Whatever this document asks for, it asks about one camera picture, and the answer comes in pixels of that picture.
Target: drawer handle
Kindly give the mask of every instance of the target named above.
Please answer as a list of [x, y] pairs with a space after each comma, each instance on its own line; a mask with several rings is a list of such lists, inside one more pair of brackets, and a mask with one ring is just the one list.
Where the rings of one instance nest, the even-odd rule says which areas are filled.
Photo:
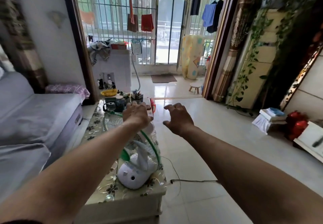
[[312, 147], [313, 148], [316, 148], [316, 147], [320, 146], [322, 144], [322, 142], [323, 142], [323, 136], [319, 140], [317, 140], [316, 142], [314, 142], [313, 145], [312, 145]]

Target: forearm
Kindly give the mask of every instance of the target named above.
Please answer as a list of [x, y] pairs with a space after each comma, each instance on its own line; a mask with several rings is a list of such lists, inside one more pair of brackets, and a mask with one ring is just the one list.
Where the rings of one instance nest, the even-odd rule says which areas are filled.
[[125, 122], [58, 159], [0, 206], [0, 223], [18, 214], [10, 211], [17, 205], [21, 205], [19, 214], [25, 213], [22, 216], [28, 219], [35, 219], [29, 206], [37, 206], [37, 216], [41, 213], [44, 220], [53, 211], [67, 220], [76, 215], [138, 130], [137, 125]]
[[197, 127], [189, 128], [183, 138], [254, 223], [297, 223], [309, 212], [312, 218], [320, 215], [323, 199], [278, 168]]

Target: coffee table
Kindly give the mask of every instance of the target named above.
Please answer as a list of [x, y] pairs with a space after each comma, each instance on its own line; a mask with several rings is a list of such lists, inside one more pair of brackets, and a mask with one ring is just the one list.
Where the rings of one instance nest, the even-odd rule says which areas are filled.
[[[105, 132], [105, 118], [109, 116], [103, 111], [103, 100], [95, 109], [83, 136], [81, 144]], [[158, 148], [156, 131], [151, 134], [152, 142]], [[95, 192], [78, 213], [76, 224], [104, 224], [154, 217], [161, 214], [162, 196], [166, 194], [166, 177], [163, 165], [153, 173], [144, 186], [137, 190], [124, 187], [117, 179], [118, 168], [123, 164], [117, 159], [110, 171], [103, 178]]]

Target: gray hose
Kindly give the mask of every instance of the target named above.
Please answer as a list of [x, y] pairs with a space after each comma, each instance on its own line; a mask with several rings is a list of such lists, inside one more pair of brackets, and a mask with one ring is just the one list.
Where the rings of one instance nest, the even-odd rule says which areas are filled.
[[136, 76], [137, 76], [137, 79], [138, 79], [138, 83], [139, 83], [139, 88], [137, 89], [137, 91], [140, 91], [140, 87], [141, 87], [140, 80], [139, 80], [139, 76], [137, 74], [137, 70], [136, 70], [136, 67], [135, 67], [135, 64], [134, 64], [133, 60], [132, 60], [132, 66], [133, 66], [133, 69], [135, 70], [135, 73], [136, 73]]

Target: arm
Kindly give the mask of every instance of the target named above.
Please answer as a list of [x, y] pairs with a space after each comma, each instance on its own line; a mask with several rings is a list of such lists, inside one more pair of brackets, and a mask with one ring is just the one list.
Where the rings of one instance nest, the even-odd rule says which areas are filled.
[[321, 223], [323, 198], [280, 169], [200, 128], [181, 104], [165, 107], [164, 124], [200, 154], [254, 223]]
[[0, 205], [0, 223], [18, 219], [71, 223], [110, 171], [123, 147], [149, 121], [145, 105], [129, 106], [119, 127], [58, 159]]

